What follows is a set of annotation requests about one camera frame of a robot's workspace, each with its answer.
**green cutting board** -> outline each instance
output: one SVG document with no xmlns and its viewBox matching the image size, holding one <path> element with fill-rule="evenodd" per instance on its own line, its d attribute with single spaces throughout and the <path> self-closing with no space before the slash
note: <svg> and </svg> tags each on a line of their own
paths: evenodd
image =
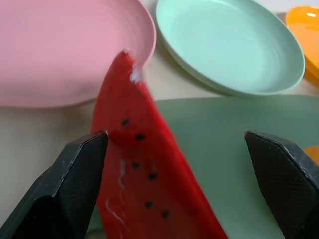
<svg viewBox="0 0 319 239">
<path fill-rule="evenodd" d="M 274 134 L 302 148 L 319 145 L 319 98 L 223 97 L 157 106 L 229 238 L 284 239 L 259 190 L 244 132 Z M 88 232 L 101 229 L 95 211 Z"/>
</svg>

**toy watermelon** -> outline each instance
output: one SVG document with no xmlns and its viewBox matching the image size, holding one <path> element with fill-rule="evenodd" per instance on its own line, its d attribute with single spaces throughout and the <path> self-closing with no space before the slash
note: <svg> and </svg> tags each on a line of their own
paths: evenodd
<svg viewBox="0 0 319 239">
<path fill-rule="evenodd" d="M 101 130 L 109 144 L 97 206 L 107 239 L 227 238 L 126 51 L 97 97 L 91 131 Z"/>
</svg>

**black seed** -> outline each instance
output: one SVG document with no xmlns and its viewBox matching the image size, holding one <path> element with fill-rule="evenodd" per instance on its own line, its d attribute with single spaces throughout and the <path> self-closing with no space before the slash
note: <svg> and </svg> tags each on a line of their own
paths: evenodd
<svg viewBox="0 0 319 239">
<path fill-rule="evenodd" d="M 136 135 L 136 140 L 137 141 L 143 140 L 143 139 L 145 139 L 145 135 L 144 134 L 139 133 L 138 135 Z"/>
<path fill-rule="evenodd" d="M 122 121 L 121 125 L 124 127 L 124 126 L 128 125 L 129 122 L 130 122 L 129 119 L 125 119 L 125 120 Z"/>
<path fill-rule="evenodd" d="M 140 163 L 132 163 L 132 168 L 138 168 L 140 166 Z"/>
<path fill-rule="evenodd" d="M 168 218 L 169 217 L 169 211 L 164 211 L 162 214 L 161 214 L 161 216 L 164 218 L 164 219 L 166 219 L 166 218 Z"/>
<path fill-rule="evenodd" d="M 151 201 L 148 201 L 145 203 L 146 208 L 151 208 L 153 206 L 153 203 Z"/>
<path fill-rule="evenodd" d="M 151 173 L 150 175 L 149 175 L 149 179 L 150 180 L 154 180 L 154 179 L 156 179 L 156 177 L 158 176 L 158 173 Z"/>
</svg>

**pink plate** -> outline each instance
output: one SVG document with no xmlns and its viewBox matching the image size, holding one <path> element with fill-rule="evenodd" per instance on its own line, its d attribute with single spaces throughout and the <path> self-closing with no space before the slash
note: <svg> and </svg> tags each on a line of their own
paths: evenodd
<svg viewBox="0 0 319 239">
<path fill-rule="evenodd" d="M 1 0 L 0 106 L 47 108 L 95 99 L 127 48 L 144 66 L 156 43 L 139 0 Z"/>
</svg>

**white table surface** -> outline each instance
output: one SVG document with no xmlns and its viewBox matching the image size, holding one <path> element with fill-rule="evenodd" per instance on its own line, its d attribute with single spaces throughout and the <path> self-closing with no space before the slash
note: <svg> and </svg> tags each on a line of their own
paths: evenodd
<svg viewBox="0 0 319 239">
<path fill-rule="evenodd" d="M 157 0 L 142 0 L 154 16 Z M 319 0 L 259 0 L 284 16 L 297 5 L 319 6 Z M 146 82 L 156 100 L 219 96 L 185 73 L 160 40 L 145 68 Z M 319 90 L 303 81 L 289 94 L 319 96 Z M 0 108 L 0 225 L 18 204 L 34 180 L 57 158 L 66 143 L 89 132 L 94 103 L 54 110 Z"/>
</svg>

